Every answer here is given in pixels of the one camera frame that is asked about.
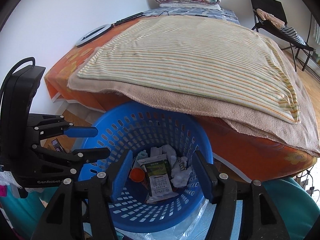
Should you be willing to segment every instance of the white pillow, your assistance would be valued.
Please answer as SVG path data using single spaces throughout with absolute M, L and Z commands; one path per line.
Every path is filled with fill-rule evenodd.
M 171 3 L 161 3 L 160 7 L 193 7 L 193 8 L 205 8 L 205 9 L 215 9 L 221 11 L 221 7 L 218 4 L 215 5 L 206 5 L 203 3 L 196 3 L 196 2 L 188 2 L 188 3 L 178 3 L 178 2 L 171 2 Z

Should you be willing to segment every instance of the folding chair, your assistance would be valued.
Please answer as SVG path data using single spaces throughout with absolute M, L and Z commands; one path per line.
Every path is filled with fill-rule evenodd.
M 289 47 L 286 47 L 286 48 L 283 48 L 281 50 L 285 50 L 285 49 L 289 49 L 291 48 L 291 52 L 292 52 L 292 57 L 293 57 L 293 62 L 294 62 L 294 68 L 295 68 L 295 71 L 297 71 L 297 64 L 296 64 L 296 59 L 298 57 L 298 53 L 299 53 L 299 50 L 302 49 L 303 51 L 308 51 L 305 52 L 308 57 L 307 57 L 307 60 L 302 68 L 302 71 L 304 71 L 304 69 L 306 68 L 307 66 L 307 63 L 310 59 L 310 56 L 311 56 L 311 52 L 314 50 L 314 48 L 310 47 L 307 42 L 308 42 L 308 39 L 309 39 L 309 35 L 310 35 L 310 30 L 309 30 L 309 34 L 308 34 L 308 39 L 307 39 L 307 42 L 306 42 L 306 45 L 302 45 L 300 43 L 298 43 L 297 41 L 293 40 L 292 38 L 290 38 L 289 36 L 285 35 L 284 33 L 282 33 L 278 28 L 276 28 L 269 20 L 262 20 L 259 15 L 257 14 L 257 9 L 261 9 L 267 13 L 270 13 L 270 14 L 273 14 L 276 18 L 278 18 L 279 20 L 282 20 L 285 25 L 287 25 L 287 18 L 285 16 L 285 13 L 284 13 L 284 9 L 282 7 L 282 3 L 277 1 L 277 0 L 251 0 L 251 3 L 252 3 L 252 9 L 253 9 L 253 13 L 254 13 L 254 22 L 255 22 L 255 25 L 254 27 L 252 28 L 252 30 L 256 29 L 257 32 L 259 32 L 259 29 L 264 29 L 266 30 L 267 32 L 273 34 L 274 36 L 284 40 L 284 41 L 287 41 L 289 42 L 290 46 Z M 294 52 L 293 52 L 293 47 L 294 46 L 295 48 L 298 49 L 297 51 L 297 54 L 294 55 Z

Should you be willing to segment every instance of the orange bottle cap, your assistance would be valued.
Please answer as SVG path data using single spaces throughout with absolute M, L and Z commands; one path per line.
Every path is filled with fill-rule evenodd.
M 130 171 L 129 178 L 134 182 L 141 182 L 144 180 L 144 171 L 140 168 L 134 168 Z

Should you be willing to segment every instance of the striped cloth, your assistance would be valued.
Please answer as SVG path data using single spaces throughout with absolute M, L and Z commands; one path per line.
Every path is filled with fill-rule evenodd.
M 300 43 L 303 46 L 306 45 L 303 38 L 301 38 L 301 36 L 297 34 L 296 30 L 293 27 L 287 27 L 287 26 L 281 27 L 280 31 L 285 35 L 287 35 L 289 38 L 296 41 L 297 43 Z
M 296 93 L 270 38 L 224 20 L 142 19 L 77 75 L 215 98 L 300 122 Z
M 313 31 L 313 37 L 316 39 L 316 43 L 320 45 L 320 27 L 315 20 L 315 29 Z

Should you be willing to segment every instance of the blue laundry basket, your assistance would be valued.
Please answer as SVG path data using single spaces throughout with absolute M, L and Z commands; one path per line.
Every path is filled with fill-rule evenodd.
M 107 147 L 111 154 L 105 160 L 85 164 L 79 180 L 90 179 L 109 164 L 116 162 L 124 149 L 135 157 L 140 151 L 170 144 L 177 153 L 188 158 L 200 150 L 207 162 L 213 163 L 212 150 L 207 134 L 189 115 L 151 108 L 131 101 L 106 112 L 93 125 L 99 133 L 83 141 L 82 148 Z M 152 233 L 177 225 L 187 218 L 201 203 L 204 196 L 194 171 L 187 187 L 179 188 L 179 196 L 145 204 L 147 189 L 141 183 L 127 179 L 117 202 L 109 204 L 116 228 L 134 233 Z

